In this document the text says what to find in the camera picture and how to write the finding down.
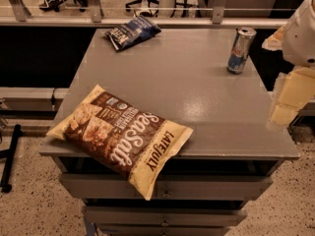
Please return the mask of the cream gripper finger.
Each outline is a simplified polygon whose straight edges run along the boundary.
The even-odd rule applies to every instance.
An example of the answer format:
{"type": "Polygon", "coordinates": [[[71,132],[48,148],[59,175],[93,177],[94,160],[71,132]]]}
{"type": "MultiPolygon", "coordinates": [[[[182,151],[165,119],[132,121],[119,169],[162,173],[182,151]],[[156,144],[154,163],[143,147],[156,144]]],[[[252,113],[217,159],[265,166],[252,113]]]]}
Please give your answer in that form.
{"type": "Polygon", "coordinates": [[[272,92],[268,124],[273,128],[287,127],[314,96],[314,67],[295,66],[288,74],[279,73],[272,92]]]}
{"type": "Polygon", "coordinates": [[[272,35],[264,40],[262,47],[266,50],[277,51],[283,49],[284,26],[278,28],[272,35]]]}

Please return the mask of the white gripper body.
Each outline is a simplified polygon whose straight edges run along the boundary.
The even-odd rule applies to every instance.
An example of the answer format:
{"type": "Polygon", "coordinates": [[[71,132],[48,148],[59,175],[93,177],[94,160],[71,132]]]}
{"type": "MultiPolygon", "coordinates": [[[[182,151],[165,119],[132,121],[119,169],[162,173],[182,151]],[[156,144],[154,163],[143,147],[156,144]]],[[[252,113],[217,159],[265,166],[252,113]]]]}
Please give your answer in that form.
{"type": "Polygon", "coordinates": [[[283,59],[295,66],[315,66],[314,0],[304,0],[283,32],[283,59]]]}

